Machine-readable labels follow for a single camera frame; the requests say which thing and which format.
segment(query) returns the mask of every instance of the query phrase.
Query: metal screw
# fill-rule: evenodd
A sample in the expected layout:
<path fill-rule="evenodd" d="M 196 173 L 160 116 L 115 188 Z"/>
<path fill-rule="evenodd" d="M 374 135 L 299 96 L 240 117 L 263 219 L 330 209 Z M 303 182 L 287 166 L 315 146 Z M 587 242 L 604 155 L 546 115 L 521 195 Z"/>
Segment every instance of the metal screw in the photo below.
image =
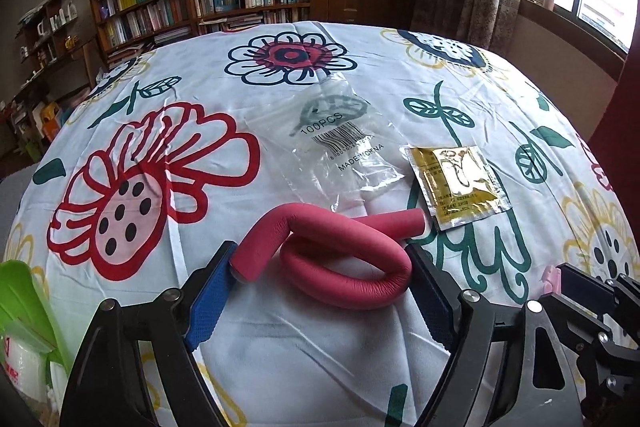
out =
<path fill-rule="evenodd" d="M 534 313 L 540 313 L 542 311 L 542 304 L 538 301 L 528 301 L 527 308 Z"/>
<path fill-rule="evenodd" d="M 180 290 L 178 288 L 169 288 L 162 292 L 162 298 L 167 302 L 177 301 L 180 298 Z"/>
<path fill-rule="evenodd" d="M 464 290 L 462 292 L 462 298 L 468 302 L 478 302 L 480 300 L 480 294 L 475 290 Z"/>
<path fill-rule="evenodd" d="M 105 299 L 100 303 L 100 309 L 103 312 L 110 312 L 115 307 L 116 307 L 116 301 L 114 301 L 113 299 Z"/>

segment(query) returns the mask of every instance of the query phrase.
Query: bed sheet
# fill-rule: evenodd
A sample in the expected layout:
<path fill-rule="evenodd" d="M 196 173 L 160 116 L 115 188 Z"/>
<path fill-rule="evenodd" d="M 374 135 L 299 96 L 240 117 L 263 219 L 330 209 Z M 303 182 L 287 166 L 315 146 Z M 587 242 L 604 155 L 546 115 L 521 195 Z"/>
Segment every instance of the bed sheet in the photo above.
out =
<path fill-rule="evenodd" d="M 270 208 L 298 201 L 244 117 L 337 72 L 411 144 L 475 144 L 494 166 L 512 210 L 415 239 L 463 288 L 521 305 L 540 295 L 549 264 L 603 280 L 640 275 L 596 158 L 503 58 L 404 30 L 264 25 L 178 42 L 111 71 L 40 163 L 5 258 L 31 266 L 72 354 L 103 299 L 130 305 L 182 285 L 224 240 L 239 242 Z M 407 169 L 348 215 L 414 206 L 425 209 Z M 412 425 L 448 356 L 409 293 L 376 311 L 335 309 L 284 280 L 277 257 L 257 283 L 236 285 L 196 353 L 234 426 Z M 171 425 L 149 346 L 142 357 L 158 418 Z M 487 381 L 481 403 L 490 391 Z M 471 423 L 482 423 L 481 410 Z"/>

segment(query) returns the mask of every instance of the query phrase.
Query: windowsill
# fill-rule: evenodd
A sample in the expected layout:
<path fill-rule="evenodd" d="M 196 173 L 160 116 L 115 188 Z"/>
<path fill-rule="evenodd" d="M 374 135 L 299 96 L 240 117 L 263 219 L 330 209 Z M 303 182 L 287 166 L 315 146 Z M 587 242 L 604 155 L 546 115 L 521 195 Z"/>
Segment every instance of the windowsill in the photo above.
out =
<path fill-rule="evenodd" d="M 601 40 L 606 39 L 605 36 L 599 38 L 592 35 L 590 31 L 581 28 L 558 12 L 547 10 L 542 4 L 532 0 L 521 0 L 518 13 L 572 45 L 616 82 L 618 81 L 626 57 L 621 55 L 622 50 L 618 53 L 605 44 Z"/>

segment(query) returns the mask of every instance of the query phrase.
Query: yellow packet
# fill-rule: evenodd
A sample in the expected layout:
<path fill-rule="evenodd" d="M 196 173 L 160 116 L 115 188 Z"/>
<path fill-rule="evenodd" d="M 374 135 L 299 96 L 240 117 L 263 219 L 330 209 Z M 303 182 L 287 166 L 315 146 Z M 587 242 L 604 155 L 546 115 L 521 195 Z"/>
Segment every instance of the yellow packet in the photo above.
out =
<path fill-rule="evenodd" d="M 406 151 L 439 230 L 511 208 L 507 194 L 478 147 L 407 147 Z"/>

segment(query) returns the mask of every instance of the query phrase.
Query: pink object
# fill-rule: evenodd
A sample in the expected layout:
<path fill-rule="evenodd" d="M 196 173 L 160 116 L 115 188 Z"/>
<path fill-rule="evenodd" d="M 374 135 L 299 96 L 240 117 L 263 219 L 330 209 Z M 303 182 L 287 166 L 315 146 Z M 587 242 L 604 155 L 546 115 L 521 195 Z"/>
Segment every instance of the pink object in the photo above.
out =
<path fill-rule="evenodd" d="M 547 293 L 562 293 L 562 272 L 559 268 L 549 265 L 542 272 L 540 280 L 543 282 L 542 295 Z"/>
<path fill-rule="evenodd" d="M 418 208 L 350 219 L 312 204 L 281 204 L 252 227 L 230 264 L 244 279 L 255 281 L 282 246 L 285 274 L 303 292 L 342 308 L 380 308 L 402 295 L 411 277 L 411 261 L 394 239 L 420 235 L 424 224 L 424 214 Z M 335 251 L 362 259 L 385 276 L 355 279 L 312 259 L 335 256 Z"/>

